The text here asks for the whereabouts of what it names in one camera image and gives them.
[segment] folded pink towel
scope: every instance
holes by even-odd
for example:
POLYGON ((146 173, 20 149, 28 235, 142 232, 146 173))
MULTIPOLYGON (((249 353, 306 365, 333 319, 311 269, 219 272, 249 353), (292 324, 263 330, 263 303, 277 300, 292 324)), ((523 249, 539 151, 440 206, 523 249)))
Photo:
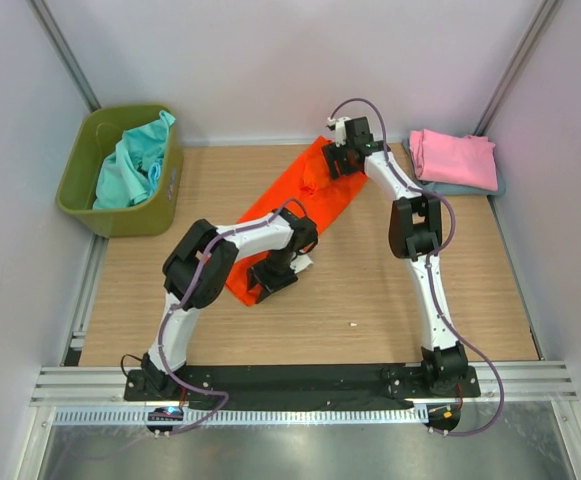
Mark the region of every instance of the folded pink towel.
POLYGON ((494 143, 488 137, 457 138, 431 130, 410 132, 414 173, 424 182, 497 190, 494 143))

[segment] green bin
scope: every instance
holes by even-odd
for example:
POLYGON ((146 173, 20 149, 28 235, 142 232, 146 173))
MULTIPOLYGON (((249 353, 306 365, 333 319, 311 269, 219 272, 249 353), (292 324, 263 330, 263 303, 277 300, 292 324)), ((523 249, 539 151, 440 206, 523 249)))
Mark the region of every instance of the green bin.
POLYGON ((124 130, 158 119, 161 110, 170 112, 163 105, 127 105, 102 108, 89 115, 81 125, 59 184, 59 208, 106 238, 165 232, 174 219, 183 162, 183 151, 177 145, 176 123, 170 127, 157 191, 133 207, 92 209, 104 158, 114 152, 124 130))

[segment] wall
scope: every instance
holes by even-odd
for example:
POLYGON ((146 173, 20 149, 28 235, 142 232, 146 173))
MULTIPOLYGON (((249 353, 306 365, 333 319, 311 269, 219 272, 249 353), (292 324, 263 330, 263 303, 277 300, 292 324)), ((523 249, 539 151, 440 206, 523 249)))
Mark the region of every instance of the wall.
POLYGON ((186 143, 229 144, 310 142, 352 96, 392 138, 472 132, 540 1, 47 3, 103 105, 166 102, 186 143))
POLYGON ((496 202, 545 355, 581 397, 581 0, 564 2, 489 135, 496 202))
POLYGON ((91 235, 54 206, 85 105, 22 0, 0 2, 0 479, 20 458, 42 365, 57 365, 91 235))

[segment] folded blue towel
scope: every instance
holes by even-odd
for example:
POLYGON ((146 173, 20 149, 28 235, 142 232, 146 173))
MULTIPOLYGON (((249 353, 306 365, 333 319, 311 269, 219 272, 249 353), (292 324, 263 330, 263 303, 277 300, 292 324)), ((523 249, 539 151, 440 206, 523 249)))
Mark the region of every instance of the folded blue towel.
MULTIPOLYGON (((403 148, 408 154, 408 159, 410 159, 410 165, 412 165, 412 153, 410 152, 410 139, 405 139, 401 142, 403 148)), ((413 181, 419 185, 422 189, 428 190, 433 193, 438 193, 439 195, 452 196, 452 195, 493 195, 495 197, 503 195, 506 193, 506 182, 503 179, 503 175, 499 172, 497 168, 497 191, 492 192, 490 190, 483 190, 481 188, 469 187, 467 185, 455 185, 452 183, 443 182, 421 182, 417 178, 413 178, 413 181)))
POLYGON ((114 153, 103 161, 93 209, 132 207, 154 194, 175 120, 162 110, 157 120, 123 132, 114 153))

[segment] orange cloth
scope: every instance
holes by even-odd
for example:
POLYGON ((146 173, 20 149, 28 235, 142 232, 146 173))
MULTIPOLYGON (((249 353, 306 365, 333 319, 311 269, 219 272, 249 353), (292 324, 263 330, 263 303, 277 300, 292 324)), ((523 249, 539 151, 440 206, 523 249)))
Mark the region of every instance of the orange cloth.
MULTIPOLYGON (((308 216, 316 223, 317 231, 321 235, 359 193, 367 180, 363 173, 332 180, 321 151, 328 143, 330 142, 323 137, 317 138, 250 207, 250 210, 239 219, 239 223, 263 217, 279 208, 288 198, 295 197, 306 207, 308 216)), ((296 204, 290 203, 287 208, 295 215, 303 216, 303 212, 296 204)), ((261 286, 257 285, 248 291, 248 268, 263 260, 266 255, 264 252, 236 263, 226 281, 226 286, 234 296, 248 306, 256 303, 261 289, 261 286)))

